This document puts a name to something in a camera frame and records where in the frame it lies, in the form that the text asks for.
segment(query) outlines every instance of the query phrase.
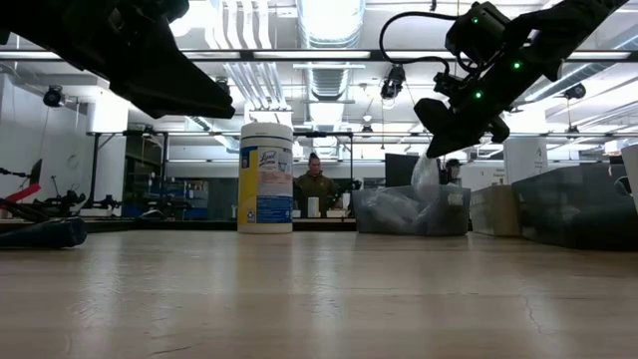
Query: wooden table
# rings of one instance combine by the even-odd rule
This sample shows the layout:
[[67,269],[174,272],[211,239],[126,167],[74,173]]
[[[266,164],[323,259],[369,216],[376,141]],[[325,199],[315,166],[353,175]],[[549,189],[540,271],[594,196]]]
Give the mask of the wooden table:
[[638,254],[521,239],[117,232],[0,275],[7,359],[638,353]]

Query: clear plastic bin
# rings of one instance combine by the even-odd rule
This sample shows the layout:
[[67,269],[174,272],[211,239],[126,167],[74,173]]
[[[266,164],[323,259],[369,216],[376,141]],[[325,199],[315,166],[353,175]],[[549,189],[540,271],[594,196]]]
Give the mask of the clear plastic bin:
[[353,192],[361,233],[426,236],[464,235],[470,220],[470,190],[452,185],[410,186]]

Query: ceiling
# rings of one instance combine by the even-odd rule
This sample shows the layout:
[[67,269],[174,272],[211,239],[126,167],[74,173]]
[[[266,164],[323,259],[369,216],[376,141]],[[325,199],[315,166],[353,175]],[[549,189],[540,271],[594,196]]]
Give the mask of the ceiling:
[[[239,31],[241,35],[241,2],[239,2]],[[547,0],[493,0],[498,9],[508,17],[515,17],[521,13],[534,11],[551,5],[555,1]],[[191,1],[191,11],[206,3],[204,0]],[[467,11],[472,1],[438,1],[438,13],[458,14]],[[430,2],[400,1],[400,0],[368,0],[363,21],[363,29],[358,47],[361,49],[377,49],[379,32],[383,24],[392,16],[409,10],[429,11]],[[299,48],[300,40],[297,31],[296,5],[294,0],[269,1],[269,32],[275,49]],[[581,46],[581,50],[610,50],[605,44],[621,32],[636,24],[638,14],[638,0],[632,0],[620,11],[612,15],[590,38]],[[408,18],[395,23],[386,36],[386,47],[391,49],[444,49],[445,34],[451,22],[424,18]],[[182,49],[209,49],[204,40],[201,28],[192,28],[185,36],[176,38]],[[4,49],[34,49],[33,44],[24,39],[12,36]],[[412,107],[414,101],[423,97],[438,97],[433,92],[433,78],[442,69],[440,64],[414,64],[405,67],[407,73],[407,87],[396,99],[394,107],[383,109],[379,99],[379,85],[387,75],[389,64],[365,63],[365,69],[353,70],[347,93],[348,102],[343,112],[345,128],[359,131],[364,115],[372,117],[375,131],[386,132],[420,131],[422,129]],[[197,66],[211,78],[226,77],[220,63],[199,63]],[[308,124],[308,99],[304,76],[301,70],[293,69],[291,63],[277,64],[279,78],[292,111],[293,125]],[[462,75],[463,71],[452,66],[453,72]],[[78,97],[80,101],[92,101],[96,89],[106,86],[96,81],[95,77],[86,72],[78,71],[65,63],[20,63],[18,73],[30,86],[46,86],[59,84],[65,91]],[[565,100],[548,99],[533,105],[541,108],[546,115],[548,129],[564,131],[569,121],[588,119],[638,100],[638,64],[618,64],[587,79],[583,85],[587,88],[587,96],[580,101],[572,101],[569,111],[566,111]],[[244,99],[238,89],[231,83],[233,106],[237,109],[234,120],[225,123],[217,121],[225,129],[238,129],[244,119]],[[158,130],[183,131],[185,120],[182,117],[166,117],[153,120],[141,111],[133,108],[130,111],[131,123],[149,123]],[[625,112],[622,116],[609,119],[609,123],[593,127],[588,132],[610,131],[618,126],[636,122],[638,124],[638,110]]]

